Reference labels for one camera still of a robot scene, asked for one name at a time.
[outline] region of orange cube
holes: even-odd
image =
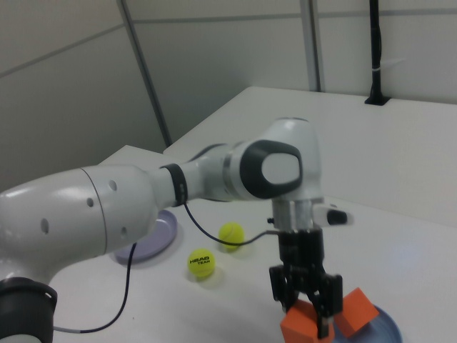
[[[317,338],[317,313],[309,302],[297,300],[281,322],[286,343],[331,343],[335,338],[333,325],[328,328],[328,336]]]
[[[343,311],[335,315],[335,324],[347,338],[355,334],[379,314],[360,288],[343,298]]]

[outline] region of yellow tennis ball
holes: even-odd
[[[216,266],[216,259],[208,249],[193,250],[187,259],[189,271],[196,277],[207,277]]]
[[[244,242],[244,230],[240,224],[236,222],[229,222],[222,225],[219,229],[219,239],[229,243],[242,243]],[[235,250],[238,248],[236,245],[223,244],[228,250]]]

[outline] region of black pole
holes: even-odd
[[[378,0],[370,0],[370,26],[371,26],[371,85],[370,97],[365,104],[383,106],[390,98],[381,91],[381,28],[379,27]]]

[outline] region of purple plate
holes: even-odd
[[[178,231],[178,221],[174,214],[163,210],[159,212],[156,220],[156,226],[152,233],[140,239],[136,243],[132,263],[141,262],[157,255],[167,248],[176,237]],[[127,264],[129,261],[131,245],[114,252],[114,256],[119,263]]]

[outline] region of head logo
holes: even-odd
[[[189,264],[193,264],[193,263],[203,264],[203,263],[209,263],[209,262],[210,262],[209,256],[205,256],[205,257],[199,257],[198,259],[191,259],[189,261]]]

